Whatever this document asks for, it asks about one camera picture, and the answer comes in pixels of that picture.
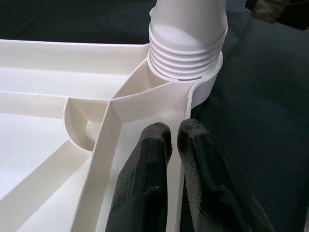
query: white plastic frame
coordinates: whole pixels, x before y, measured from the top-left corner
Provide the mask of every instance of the white plastic frame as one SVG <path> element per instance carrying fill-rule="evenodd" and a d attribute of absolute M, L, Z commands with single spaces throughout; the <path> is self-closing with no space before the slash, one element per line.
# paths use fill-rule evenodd
<path fill-rule="evenodd" d="M 168 124 L 167 232 L 178 232 L 180 122 L 211 78 L 177 81 L 148 61 L 149 45 L 0 40 L 0 231 L 102 232 L 117 176 L 144 127 Z"/>

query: white plastic tube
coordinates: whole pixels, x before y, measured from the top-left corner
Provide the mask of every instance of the white plastic tube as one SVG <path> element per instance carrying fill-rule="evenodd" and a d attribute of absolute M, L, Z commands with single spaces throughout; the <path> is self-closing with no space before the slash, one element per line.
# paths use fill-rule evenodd
<path fill-rule="evenodd" d="M 211 73 L 227 32 L 225 3 L 157 0 L 149 25 L 149 62 L 173 79 L 193 80 Z"/>

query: dark cloth background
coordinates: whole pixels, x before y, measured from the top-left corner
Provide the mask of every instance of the dark cloth background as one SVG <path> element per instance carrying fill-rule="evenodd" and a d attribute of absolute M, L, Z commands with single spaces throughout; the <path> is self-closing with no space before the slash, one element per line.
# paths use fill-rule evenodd
<path fill-rule="evenodd" d="M 0 0 L 0 38 L 148 42 L 155 0 Z M 309 32 L 227 0 L 224 65 L 192 111 L 239 164 L 277 232 L 302 232 L 309 204 Z M 193 232 L 184 190 L 182 232 Z"/>

